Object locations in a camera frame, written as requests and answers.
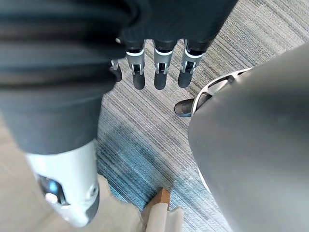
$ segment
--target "robotic hand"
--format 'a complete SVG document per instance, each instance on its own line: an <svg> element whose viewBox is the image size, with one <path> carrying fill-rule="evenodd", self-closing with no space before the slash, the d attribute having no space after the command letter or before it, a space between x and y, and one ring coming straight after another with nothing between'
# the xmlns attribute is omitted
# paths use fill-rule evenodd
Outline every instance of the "robotic hand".
<svg viewBox="0 0 309 232"><path fill-rule="evenodd" d="M237 0L2 0L0 108L44 198L71 224L99 203L94 139L103 94L127 57L143 89L144 40L154 41L163 89L173 48L186 39L178 84L187 87Z"/></svg>

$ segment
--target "gray carpet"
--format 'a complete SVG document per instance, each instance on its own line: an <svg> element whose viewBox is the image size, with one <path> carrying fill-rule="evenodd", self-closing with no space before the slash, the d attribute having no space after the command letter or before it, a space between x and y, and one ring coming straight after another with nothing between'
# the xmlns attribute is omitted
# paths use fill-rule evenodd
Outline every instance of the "gray carpet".
<svg viewBox="0 0 309 232"><path fill-rule="evenodd" d="M231 231L199 179L187 141L190 119L176 117L173 107L222 74L259 65L305 42L309 42L308 0L240 0L191 85L187 89L177 85L183 52L179 41L167 86L159 91L153 85L153 44L147 41L145 89L133 87L123 60L123 81L103 100L98 172L118 198L140 209L161 187L169 189L171 209L184 208L184 232Z"/></svg>

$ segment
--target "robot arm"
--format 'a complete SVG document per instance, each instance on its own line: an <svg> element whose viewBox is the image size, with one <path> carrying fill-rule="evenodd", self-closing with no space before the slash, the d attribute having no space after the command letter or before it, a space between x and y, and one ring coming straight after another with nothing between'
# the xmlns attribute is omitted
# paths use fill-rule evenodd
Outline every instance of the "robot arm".
<svg viewBox="0 0 309 232"><path fill-rule="evenodd" d="M308 60L307 43L175 107L192 115L190 148L236 232L309 229Z"/></svg>

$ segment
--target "black fingertip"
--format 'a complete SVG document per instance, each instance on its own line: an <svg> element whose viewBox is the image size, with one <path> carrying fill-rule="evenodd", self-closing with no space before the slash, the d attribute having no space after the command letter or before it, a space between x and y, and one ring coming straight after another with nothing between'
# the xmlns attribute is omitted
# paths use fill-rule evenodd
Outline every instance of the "black fingertip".
<svg viewBox="0 0 309 232"><path fill-rule="evenodd" d="M164 89L166 85L166 74L163 73L156 73L154 75L154 86L158 90Z"/></svg>
<svg viewBox="0 0 309 232"><path fill-rule="evenodd" d="M139 73L133 75L133 85L136 89L143 89L145 87L145 75Z"/></svg>
<svg viewBox="0 0 309 232"><path fill-rule="evenodd" d="M192 79L192 74L190 74L189 72L184 73L180 71L180 74L178 77L178 86L180 88L188 87L191 82L191 79Z"/></svg>
<svg viewBox="0 0 309 232"><path fill-rule="evenodd" d="M120 82L122 80L122 72L119 66L116 70L111 67L111 72L116 76L116 82Z"/></svg>
<svg viewBox="0 0 309 232"><path fill-rule="evenodd" d="M194 98L178 102L174 107L175 114L178 117L191 117L193 102Z"/></svg>

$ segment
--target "floor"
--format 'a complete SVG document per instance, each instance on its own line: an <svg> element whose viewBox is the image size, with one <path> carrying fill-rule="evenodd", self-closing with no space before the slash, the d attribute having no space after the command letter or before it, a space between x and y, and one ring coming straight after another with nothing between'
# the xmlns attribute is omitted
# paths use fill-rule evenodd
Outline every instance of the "floor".
<svg viewBox="0 0 309 232"><path fill-rule="evenodd" d="M142 209L165 187L171 191L171 209L184 208L183 231L231 231L199 179L187 141L190 119L176 117L173 107L220 75L257 66L305 42L308 0L240 0L187 89L177 85L182 41L161 91L153 85L151 41L145 48L145 89L133 87L122 60L123 81L102 102L98 134L98 172L108 179L114 195Z"/></svg>

